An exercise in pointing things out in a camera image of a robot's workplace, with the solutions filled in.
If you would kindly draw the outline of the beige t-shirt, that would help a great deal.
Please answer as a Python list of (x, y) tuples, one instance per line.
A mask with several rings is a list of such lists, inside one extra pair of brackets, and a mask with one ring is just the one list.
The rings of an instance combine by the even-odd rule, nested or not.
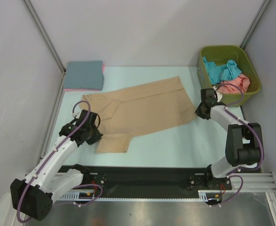
[(126, 153), (132, 138), (185, 125), (195, 119), (179, 77), (106, 93), (83, 95), (81, 109), (100, 116), (103, 134), (96, 153)]

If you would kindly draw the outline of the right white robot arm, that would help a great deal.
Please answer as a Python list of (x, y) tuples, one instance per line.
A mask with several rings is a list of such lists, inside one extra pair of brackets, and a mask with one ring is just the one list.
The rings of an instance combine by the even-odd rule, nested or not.
[(264, 160), (262, 130), (258, 123), (238, 118), (219, 102), (217, 92), (201, 89), (201, 103), (195, 114), (205, 120), (214, 120), (226, 131), (225, 156), (207, 167), (204, 185), (215, 189), (221, 180), (241, 170), (258, 170)]

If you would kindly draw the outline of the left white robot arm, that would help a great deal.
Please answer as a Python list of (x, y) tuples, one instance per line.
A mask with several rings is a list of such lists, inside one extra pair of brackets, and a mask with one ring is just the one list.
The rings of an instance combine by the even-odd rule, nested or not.
[(88, 110), (74, 115), (73, 120), (61, 128), (52, 150), (41, 162), (24, 179), (15, 179), (11, 183), (12, 205), (19, 222), (26, 222), (21, 219), (21, 214), (43, 220), (53, 204), (73, 188), (97, 187), (92, 183), (89, 168), (79, 164), (72, 165), (59, 179), (54, 177), (64, 161), (82, 144), (92, 145), (100, 141), (100, 123), (99, 114)]

